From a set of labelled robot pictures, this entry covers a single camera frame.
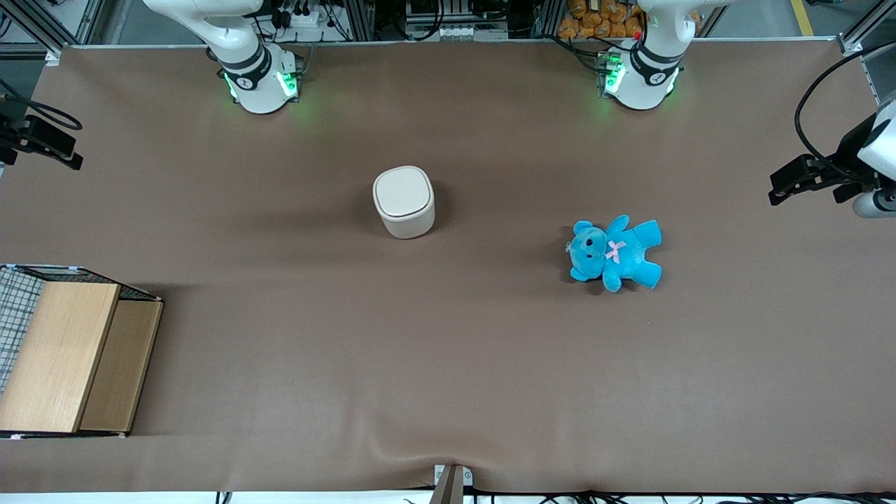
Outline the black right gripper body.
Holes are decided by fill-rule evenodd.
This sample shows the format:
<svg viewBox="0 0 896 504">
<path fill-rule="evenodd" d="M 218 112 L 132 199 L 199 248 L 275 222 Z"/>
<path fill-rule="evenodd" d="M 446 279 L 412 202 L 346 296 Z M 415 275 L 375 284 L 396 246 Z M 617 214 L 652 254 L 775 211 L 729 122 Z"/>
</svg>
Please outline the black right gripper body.
<svg viewBox="0 0 896 504">
<path fill-rule="evenodd" d="M 28 127 L 32 115 L 24 115 L 21 118 L 1 115 L 1 164 L 13 165 L 19 153 L 29 154 L 33 152 L 25 139 L 23 131 Z"/>
</svg>

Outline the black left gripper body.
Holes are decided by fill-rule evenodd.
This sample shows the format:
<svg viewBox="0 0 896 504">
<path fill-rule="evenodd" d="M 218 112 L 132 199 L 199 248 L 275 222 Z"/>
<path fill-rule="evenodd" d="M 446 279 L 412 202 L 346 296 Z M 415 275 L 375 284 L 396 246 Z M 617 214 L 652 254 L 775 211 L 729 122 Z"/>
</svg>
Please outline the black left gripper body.
<svg viewBox="0 0 896 504">
<path fill-rule="evenodd" d="M 880 188 L 880 179 L 876 170 L 858 157 L 858 152 L 872 133 L 874 122 L 876 122 L 876 115 L 868 115 L 841 138 L 834 153 L 820 158 L 829 168 L 841 173 L 841 184 L 849 182 L 868 184 L 869 190 L 866 193 Z"/>
</svg>

